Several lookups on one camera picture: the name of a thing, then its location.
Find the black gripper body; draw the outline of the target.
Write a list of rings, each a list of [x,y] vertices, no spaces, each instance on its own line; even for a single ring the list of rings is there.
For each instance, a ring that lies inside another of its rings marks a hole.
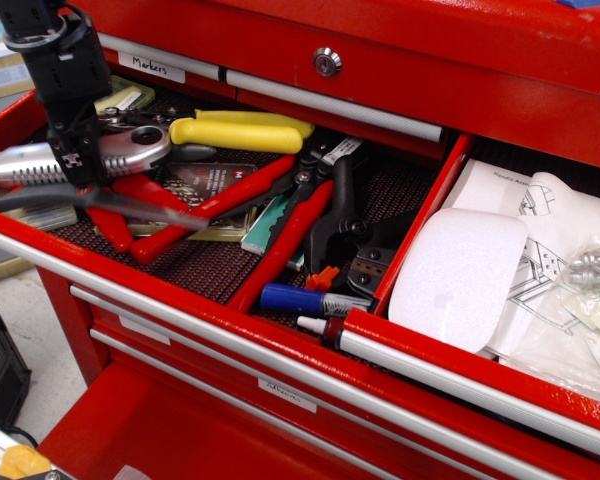
[[[20,12],[17,47],[51,135],[79,143],[81,135],[100,132],[94,102],[112,87],[91,17],[83,12]]]

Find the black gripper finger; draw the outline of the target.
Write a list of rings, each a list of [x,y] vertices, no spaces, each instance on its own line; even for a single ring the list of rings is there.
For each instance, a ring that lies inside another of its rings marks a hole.
[[[106,167],[102,161],[100,149],[100,132],[88,132],[79,138],[79,153],[82,166],[80,179],[83,184],[103,184],[107,180]]]
[[[88,183],[88,149],[70,140],[49,140],[51,151],[69,183]]]

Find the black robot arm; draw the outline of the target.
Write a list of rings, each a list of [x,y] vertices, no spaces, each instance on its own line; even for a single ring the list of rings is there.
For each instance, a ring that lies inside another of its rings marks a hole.
[[[47,140],[69,183],[103,185],[95,102],[112,93],[91,17],[66,1],[0,1],[4,43],[20,54],[43,106]]]

